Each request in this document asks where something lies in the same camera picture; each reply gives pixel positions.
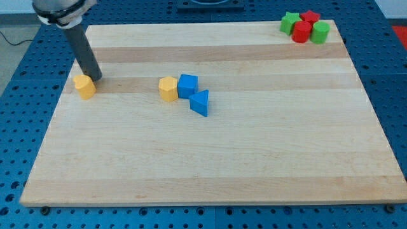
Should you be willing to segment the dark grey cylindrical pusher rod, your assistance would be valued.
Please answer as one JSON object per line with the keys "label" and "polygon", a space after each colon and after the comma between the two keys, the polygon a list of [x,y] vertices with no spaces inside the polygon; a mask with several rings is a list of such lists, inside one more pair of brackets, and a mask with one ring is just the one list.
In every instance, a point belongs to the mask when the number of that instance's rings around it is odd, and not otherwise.
{"label": "dark grey cylindrical pusher rod", "polygon": [[102,72],[87,39],[83,26],[75,25],[69,29],[64,29],[64,35],[71,46],[82,73],[89,76],[92,81],[102,78]]}

